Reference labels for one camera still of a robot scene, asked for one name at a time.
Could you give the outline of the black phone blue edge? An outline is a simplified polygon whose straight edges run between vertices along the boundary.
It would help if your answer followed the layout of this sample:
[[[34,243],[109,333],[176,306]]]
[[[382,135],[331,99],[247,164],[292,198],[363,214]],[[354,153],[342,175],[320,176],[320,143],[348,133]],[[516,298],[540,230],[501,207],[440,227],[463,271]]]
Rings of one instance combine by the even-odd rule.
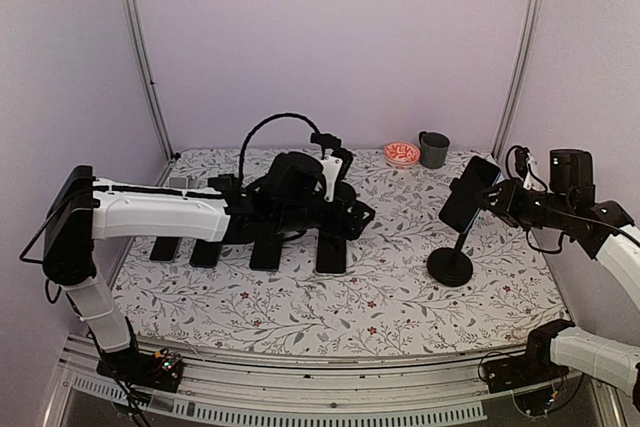
[[[194,268],[215,268],[222,245],[217,242],[197,240],[194,244],[189,265]]]

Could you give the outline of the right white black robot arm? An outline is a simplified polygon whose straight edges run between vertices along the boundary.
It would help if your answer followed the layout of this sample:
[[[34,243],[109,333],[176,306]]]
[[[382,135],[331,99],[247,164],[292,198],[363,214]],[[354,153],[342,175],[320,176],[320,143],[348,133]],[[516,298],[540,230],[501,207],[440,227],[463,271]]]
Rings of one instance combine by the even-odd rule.
[[[476,194],[479,206],[524,232],[553,229],[604,267],[633,302],[639,300],[639,229],[615,201],[595,199],[592,155],[580,149],[549,154],[549,182],[534,189],[537,177],[523,162],[517,177]],[[515,361],[516,377],[537,383],[546,374],[575,369],[639,399],[639,349],[590,334],[557,319],[532,330],[525,353]]]

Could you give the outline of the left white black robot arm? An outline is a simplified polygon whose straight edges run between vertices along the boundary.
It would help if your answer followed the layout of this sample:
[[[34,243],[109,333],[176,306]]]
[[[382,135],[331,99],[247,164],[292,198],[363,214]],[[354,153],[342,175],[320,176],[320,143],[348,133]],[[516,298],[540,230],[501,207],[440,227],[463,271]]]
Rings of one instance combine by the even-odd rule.
[[[350,161],[281,153],[268,172],[248,186],[240,175],[209,180],[201,189],[120,184],[97,178],[88,165],[75,167],[33,239],[43,243],[37,259],[94,334],[111,366],[128,381],[148,373],[148,359],[118,309],[93,260],[94,243],[119,237],[191,238],[208,244],[206,266],[215,266],[225,245],[252,245],[250,267],[274,271],[286,241],[318,232],[316,270],[342,273],[346,244],[374,219],[345,182]]]

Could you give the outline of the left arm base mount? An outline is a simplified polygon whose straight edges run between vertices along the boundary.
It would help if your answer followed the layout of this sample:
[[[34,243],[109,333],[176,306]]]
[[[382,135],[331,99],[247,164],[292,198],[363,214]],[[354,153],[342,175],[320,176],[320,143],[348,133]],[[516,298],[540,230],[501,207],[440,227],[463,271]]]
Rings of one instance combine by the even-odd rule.
[[[123,384],[176,393],[181,383],[184,362],[182,356],[167,348],[153,354],[139,350],[133,337],[129,345],[117,352],[106,352],[96,345],[100,361],[97,373]]]

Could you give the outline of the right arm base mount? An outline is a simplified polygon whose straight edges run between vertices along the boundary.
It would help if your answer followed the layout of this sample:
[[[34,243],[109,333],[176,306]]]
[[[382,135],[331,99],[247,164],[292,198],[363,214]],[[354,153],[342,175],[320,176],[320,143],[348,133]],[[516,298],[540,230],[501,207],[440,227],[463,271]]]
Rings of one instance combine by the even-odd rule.
[[[581,374],[572,392],[569,368],[551,361],[551,341],[575,323],[556,319],[532,330],[527,337],[523,354],[491,351],[485,354],[477,366],[477,376],[489,388],[490,393],[514,391],[549,382],[541,390],[512,395],[514,405],[528,418],[547,417],[568,406],[582,388]]]

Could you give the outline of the black tall round-base stand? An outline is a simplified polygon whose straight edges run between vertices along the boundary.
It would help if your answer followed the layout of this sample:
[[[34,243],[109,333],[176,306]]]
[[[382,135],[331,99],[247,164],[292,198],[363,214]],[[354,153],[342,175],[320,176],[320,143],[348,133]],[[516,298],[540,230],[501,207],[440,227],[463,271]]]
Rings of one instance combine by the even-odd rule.
[[[427,271],[438,283],[448,287],[460,287],[471,280],[472,261],[462,252],[469,231],[458,233],[453,247],[441,247],[430,253],[426,263]]]

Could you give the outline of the black folding phone stand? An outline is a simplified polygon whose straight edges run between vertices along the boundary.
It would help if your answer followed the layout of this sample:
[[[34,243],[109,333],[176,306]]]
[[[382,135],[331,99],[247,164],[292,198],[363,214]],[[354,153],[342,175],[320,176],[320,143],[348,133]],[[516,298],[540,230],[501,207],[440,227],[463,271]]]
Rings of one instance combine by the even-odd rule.
[[[209,177],[207,186],[220,193],[225,193],[237,191],[240,188],[240,182],[234,174],[221,174],[215,177]]]

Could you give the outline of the black phone silver edge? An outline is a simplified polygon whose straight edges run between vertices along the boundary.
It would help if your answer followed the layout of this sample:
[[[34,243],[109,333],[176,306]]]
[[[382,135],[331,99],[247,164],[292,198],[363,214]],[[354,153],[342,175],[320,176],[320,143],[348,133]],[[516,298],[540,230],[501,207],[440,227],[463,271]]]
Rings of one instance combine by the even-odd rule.
[[[157,237],[149,255],[151,262],[172,262],[178,253],[181,239],[178,237]]]

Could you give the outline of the white phone stand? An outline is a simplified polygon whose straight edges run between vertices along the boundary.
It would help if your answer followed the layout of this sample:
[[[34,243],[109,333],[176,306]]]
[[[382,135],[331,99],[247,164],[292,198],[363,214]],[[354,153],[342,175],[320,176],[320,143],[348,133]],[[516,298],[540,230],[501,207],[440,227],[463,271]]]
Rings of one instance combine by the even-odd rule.
[[[189,176],[169,177],[167,180],[167,186],[171,189],[195,189],[198,185],[199,181]]]

